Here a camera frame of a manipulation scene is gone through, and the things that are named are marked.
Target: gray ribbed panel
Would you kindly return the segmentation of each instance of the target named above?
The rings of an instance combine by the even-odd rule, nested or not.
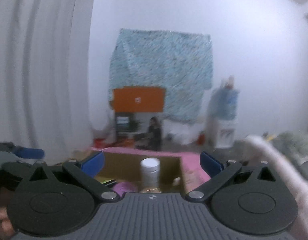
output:
[[[118,203],[100,206],[94,218],[77,231],[44,240],[294,240],[287,233],[247,236],[216,221],[206,206],[180,194],[127,193]],[[13,240],[37,240],[18,233]]]

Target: human hand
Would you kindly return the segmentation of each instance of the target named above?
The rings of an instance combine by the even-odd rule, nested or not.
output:
[[[4,237],[4,239],[6,237],[10,238],[15,232],[10,220],[8,219],[5,207],[0,208],[0,221],[1,221],[0,235]]]

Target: curtain fold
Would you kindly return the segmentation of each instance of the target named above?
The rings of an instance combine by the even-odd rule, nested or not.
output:
[[[93,0],[0,0],[0,141],[49,164],[91,145],[88,43]]]

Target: teal patterned cloth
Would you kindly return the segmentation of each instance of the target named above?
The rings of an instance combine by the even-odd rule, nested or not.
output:
[[[164,117],[193,123],[212,87],[209,35],[121,29],[110,65],[110,91],[124,86],[166,89]]]

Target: finger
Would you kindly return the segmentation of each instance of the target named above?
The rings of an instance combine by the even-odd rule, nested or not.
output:
[[[14,229],[13,229],[12,224],[9,220],[3,220],[2,221],[2,230],[3,230],[4,234],[6,234],[7,236],[11,236],[12,234],[14,234]]]
[[[0,208],[0,220],[7,219],[7,211],[6,208]]]

